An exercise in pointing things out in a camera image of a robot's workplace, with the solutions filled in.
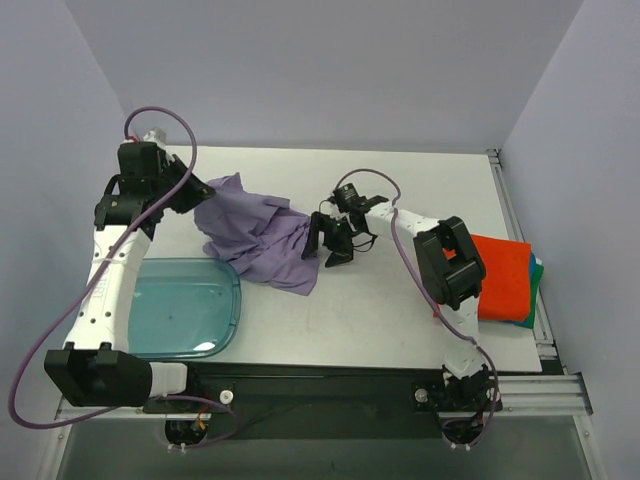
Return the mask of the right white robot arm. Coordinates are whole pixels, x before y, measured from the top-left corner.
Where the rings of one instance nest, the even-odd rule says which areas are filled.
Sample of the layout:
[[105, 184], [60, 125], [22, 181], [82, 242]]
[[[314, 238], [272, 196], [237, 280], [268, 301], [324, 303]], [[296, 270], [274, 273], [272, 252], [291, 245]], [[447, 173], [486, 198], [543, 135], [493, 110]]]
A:
[[419, 290], [448, 331], [445, 347], [443, 395], [448, 404], [465, 408], [490, 386], [491, 363], [478, 344], [479, 297], [486, 267], [458, 217], [427, 218], [396, 207], [396, 199], [360, 195], [353, 184], [340, 186], [327, 199], [332, 210], [310, 217], [309, 236], [302, 258], [315, 256], [320, 246], [329, 250], [327, 268], [354, 259], [354, 238], [367, 235], [394, 242]]

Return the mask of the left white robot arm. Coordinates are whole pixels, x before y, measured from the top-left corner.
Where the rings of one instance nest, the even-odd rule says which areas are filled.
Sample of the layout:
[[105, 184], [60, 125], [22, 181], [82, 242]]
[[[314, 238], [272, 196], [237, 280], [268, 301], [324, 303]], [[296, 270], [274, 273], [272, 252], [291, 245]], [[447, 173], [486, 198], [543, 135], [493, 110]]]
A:
[[117, 159], [119, 172], [94, 210], [88, 290], [63, 347], [47, 352], [44, 369], [76, 407], [138, 407], [166, 396], [188, 412], [201, 402], [201, 385], [184, 364], [130, 354], [129, 316], [140, 267], [164, 211], [187, 213], [215, 191], [158, 139], [126, 141]]

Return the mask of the purple t shirt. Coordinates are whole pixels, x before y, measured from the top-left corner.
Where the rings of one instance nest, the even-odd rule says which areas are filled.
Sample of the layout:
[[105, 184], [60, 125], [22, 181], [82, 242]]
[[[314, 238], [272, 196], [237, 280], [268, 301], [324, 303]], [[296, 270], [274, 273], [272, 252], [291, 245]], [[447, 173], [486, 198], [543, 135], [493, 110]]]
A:
[[207, 237], [203, 252], [245, 281], [309, 295], [319, 272], [317, 258], [302, 258], [311, 217], [287, 198], [247, 192], [238, 173], [208, 185], [215, 195], [194, 209], [194, 223]]

